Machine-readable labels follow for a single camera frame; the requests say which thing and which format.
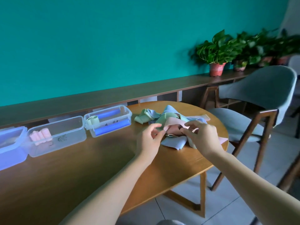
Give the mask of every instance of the forearm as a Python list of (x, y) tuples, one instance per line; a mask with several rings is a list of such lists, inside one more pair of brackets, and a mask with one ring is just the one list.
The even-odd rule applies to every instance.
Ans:
[(264, 225), (298, 224), (300, 202), (270, 184), (226, 152), (208, 158), (231, 182)]
[(147, 165), (133, 158), (118, 174), (78, 205), (62, 224), (115, 224), (135, 183)]

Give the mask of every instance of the plastic container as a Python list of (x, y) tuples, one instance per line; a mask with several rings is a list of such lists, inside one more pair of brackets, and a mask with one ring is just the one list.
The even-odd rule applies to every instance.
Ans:
[[(52, 140), (44, 143), (43, 140), (32, 141), (29, 135), (33, 131), (40, 131), (43, 128), (49, 129)], [(83, 117), (77, 116), (29, 129), (23, 145), (31, 157), (37, 157), (73, 144), (77, 144), (85, 139), (86, 133), (83, 126)]]
[(0, 170), (26, 160), (28, 153), (21, 146), (26, 137), (24, 126), (0, 132)]
[[(87, 119), (98, 116), (99, 123), (89, 125)], [(132, 112), (126, 106), (114, 106), (104, 110), (88, 113), (84, 116), (84, 125), (90, 130), (92, 137), (98, 137), (131, 125)]]

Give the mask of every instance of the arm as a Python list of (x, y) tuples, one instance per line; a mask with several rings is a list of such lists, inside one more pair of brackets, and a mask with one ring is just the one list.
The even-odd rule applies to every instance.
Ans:
[(300, 201), (270, 184), (233, 155), (225, 152), (219, 144), (214, 126), (199, 121), (187, 122), (186, 126), (189, 129), (181, 128), (181, 131), (228, 178), (262, 224), (299, 224)]
[(115, 224), (135, 183), (158, 152), (165, 131), (151, 124), (137, 138), (136, 156), (112, 179), (79, 204), (62, 222), (67, 225)]

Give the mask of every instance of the chair backrest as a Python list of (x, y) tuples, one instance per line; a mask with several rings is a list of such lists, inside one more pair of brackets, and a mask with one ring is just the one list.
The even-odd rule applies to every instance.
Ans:
[(294, 55), (289, 60), (289, 67), (294, 69), (297, 75), (300, 75), (300, 55)]
[(241, 81), (219, 86), (219, 97), (242, 100), (265, 109), (278, 109), (276, 124), (282, 122), (297, 80), (287, 66), (268, 66), (254, 71)]

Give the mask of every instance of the hand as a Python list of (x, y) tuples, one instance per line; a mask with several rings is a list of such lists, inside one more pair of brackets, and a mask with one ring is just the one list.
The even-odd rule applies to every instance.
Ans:
[(214, 153), (224, 152), (215, 126), (197, 120), (189, 121), (185, 123), (185, 126), (189, 126), (189, 129), (181, 128), (180, 131), (191, 138), (196, 148), (205, 158), (208, 159)]
[(158, 131), (156, 127), (161, 127), (160, 123), (149, 125), (143, 132), (137, 136), (137, 157), (149, 166), (155, 158), (161, 139), (165, 131)]

